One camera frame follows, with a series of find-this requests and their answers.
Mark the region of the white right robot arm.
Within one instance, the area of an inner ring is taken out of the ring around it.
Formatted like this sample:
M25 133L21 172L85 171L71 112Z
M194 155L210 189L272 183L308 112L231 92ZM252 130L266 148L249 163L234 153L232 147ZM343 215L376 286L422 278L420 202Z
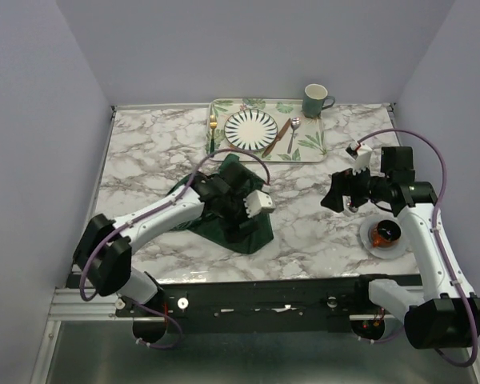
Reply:
M354 308L364 314L382 307L404 327L416 349L475 348L480 335L480 297L466 281L442 227L439 199L429 182L415 179L413 151L408 146L382 148L381 175L370 173L371 148L353 143L346 149L354 166L336 172L321 205L344 211L385 202L410 243L421 275L423 297L396 281L372 278L352 293Z

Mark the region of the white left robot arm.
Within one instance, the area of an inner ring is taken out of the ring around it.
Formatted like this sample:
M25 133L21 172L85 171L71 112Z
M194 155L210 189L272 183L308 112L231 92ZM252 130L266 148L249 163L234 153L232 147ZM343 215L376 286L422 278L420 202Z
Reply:
M160 287L132 266L132 257L156 237L193 222L216 222L225 244L242 243L260 230L258 217L275 204L268 185L240 162L230 162L206 175L194 170L187 181L163 199L119 218L94 216L74 252L82 271L79 289L84 301L120 294L134 300L145 316L162 304Z

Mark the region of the dark green cloth napkin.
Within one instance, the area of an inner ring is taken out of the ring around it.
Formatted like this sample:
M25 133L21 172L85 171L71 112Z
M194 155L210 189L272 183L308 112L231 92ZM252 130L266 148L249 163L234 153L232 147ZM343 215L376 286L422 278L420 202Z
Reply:
M244 200L248 194L263 187L264 180L241 164L239 156L235 154L227 155L213 174L206 175L197 171L195 175L185 176L170 191L175 192L177 188L184 186L188 181L192 181L190 188L197 192L200 199L204 201L204 209L199 218L174 227L173 232L189 230L219 246L240 254L253 254L274 239L269 214L259 214L253 217L258 221L258 229L252 234L247 234L248 237L241 243L228 243L225 240L225 232L227 230L238 231L240 224L207 220L207 195L210 190L239 194Z

